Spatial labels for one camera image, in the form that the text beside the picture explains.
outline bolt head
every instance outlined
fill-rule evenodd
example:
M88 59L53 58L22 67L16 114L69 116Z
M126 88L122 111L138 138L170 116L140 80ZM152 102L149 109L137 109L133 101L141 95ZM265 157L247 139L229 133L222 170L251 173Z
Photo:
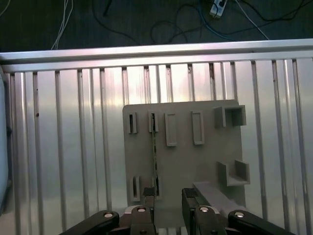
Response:
M238 218L243 218L245 215L243 213L241 213L241 212L236 212L235 216L238 217Z
M202 211L202 212L208 212L209 209L208 209L207 207L201 207L201 208L200 208L200 211Z
M111 218L112 216L113 216L112 213L106 213L106 214L104 214L104 217L106 217L106 218Z

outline rectangular slot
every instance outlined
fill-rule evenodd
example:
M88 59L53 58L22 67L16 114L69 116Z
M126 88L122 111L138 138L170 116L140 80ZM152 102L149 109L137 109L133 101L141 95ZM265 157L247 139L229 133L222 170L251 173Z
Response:
M131 180L131 201L140 202L139 176L134 176Z
M153 122L152 122L152 115L154 115L154 120L155 120L155 132L158 132L158 118L157 118L157 113L155 112L148 112L148 123L149 123L149 132L151 133L153 130Z
M128 118L129 118L127 125L128 134L136 134L137 133L136 113L129 114Z
M192 115L192 132L195 145L204 144L204 126L202 111L193 111Z
M165 115L166 145L168 147L173 147L177 145L175 114L164 114L164 115Z

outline cable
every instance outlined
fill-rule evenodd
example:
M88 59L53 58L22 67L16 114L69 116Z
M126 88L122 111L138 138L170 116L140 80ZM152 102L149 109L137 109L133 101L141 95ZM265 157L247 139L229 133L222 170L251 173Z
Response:
M102 23L96 16L96 13L95 13L95 4L94 4L95 0L92 0L91 1L91 9L92 9L92 14L93 14L93 17L95 18L95 20L98 22L98 24L100 24L104 29L106 29L107 31L110 31L112 33L116 33L116 34L120 34L120 35L123 35L127 38L129 38L130 40L132 40L136 45L140 45L140 43L134 39L132 36L126 34L126 33L123 33L123 32L120 32L120 31L117 31L117 30L114 30L114 29L111 29L109 27L107 27L104 23Z
M64 11L63 11L63 20L61 22L61 26L60 26L60 29L59 29L59 33L58 33L58 36L57 36L57 39L55 40L51 50L53 49L58 49L59 48L59 41L60 41L60 38L62 37L63 35L63 32L67 26L67 23L70 19L70 16L73 12L73 8L74 8L74 0L71 0L71 3L72 3L72 7L69 11L69 14L68 14L68 17L67 17L67 20L65 21L65 15L66 15L66 9L67 9L67 5L68 5L68 0L64 0Z
M312 2L313 2L313 0L310 0L309 2L307 2L307 3L303 4L302 6L300 6L298 9L295 9L295 10L293 10L291 12L288 12L288 13L284 14L283 16L281 16L281 18L283 18L283 17L285 17L285 16L287 16L287 15L293 13L293 12L299 12L299 10L301 8L305 7L306 5L308 5L308 4L312 3ZM265 23L265 24L262 24L262 25L258 25L258 27L261 28L261 27L264 27L266 25L269 25L269 24L272 24L272 23L275 23L275 22L276 21L271 21L271 22L268 22L268 23ZM232 34L235 34L235 33L240 33L240 32L244 32L244 31L248 31L248 30L252 30L252 29L255 29L255 27L244 28L244 29L236 30L236 31L229 32L229 33L223 33L223 34L232 35Z
M6 12L6 10L8 9L9 5L11 3L11 0L8 1L7 5L5 6L4 10L0 13L0 17Z
M217 32L215 29L213 29L209 23L205 20L204 18L204 15L203 15L203 10L202 10L202 6L201 6L201 0L199 0L199 13L200 13L200 16L202 18L202 21L204 23L204 26L209 29L212 33L216 34L217 36L221 37L221 38L224 38L226 40L229 40L229 41L233 41L232 39L222 35L220 32Z
M239 8L240 8L241 11L244 13L244 15L246 16L246 18L257 28L257 30L260 31L260 33L261 33L267 40L269 40L268 36L266 36L265 33L253 22L253 20L250 19L250 17L248 16L248 14L247 14L247 13L245 12L245 10L241 7L241 5L240 5L240 3L238 2L238 0L234 0L234 1L238 4Z
M188 43L187 36L185 35L185 32L184 32L180 27L178 27L178 26L177 26L175 23L173 23L173 22L163 20L163 21L158 21L158 22L154 23L153 26L152 26L151 29L150 29L150 38L151 38L151 40L152 40L152 42L153 42L154 44L157 44L157 42L156 42L156 41L154 40L154 38L153 38L153 30L154 30L154 28L155 28L156 26L158 26L158 25L160 25L160 24L164 24L164 23L166 23L166 24L171 24L171 25L173 25L173 26L175 27L175 29L176 29L176 28L179 29L179 30L180 30L180 34L182 34L182 35L184 36L184 39L185 39L186 43ZM161 43L161 44L169 44L169 43L171 43L171 41L173 40L172 38L170 38L167 42Z
M296 12L292 17L290 18L284 18L283 17L278 17L278 18L274 18L274 19L267 19L264 16L261 15L261 13L253 6L251 5L249 2L245 1L245 0L241 0L241 2L243 2L244 4L248 5L253 11L255 11L255 13L263 20L263 21L267 21L267 22L272 22L272 21L290 21L293 20L294 17L296 16L296 14L298 13L298 11L300 10L302 4L304 3L304 0L301 1L300 5L293 11L287 13L285 16L292 14L293 12Z

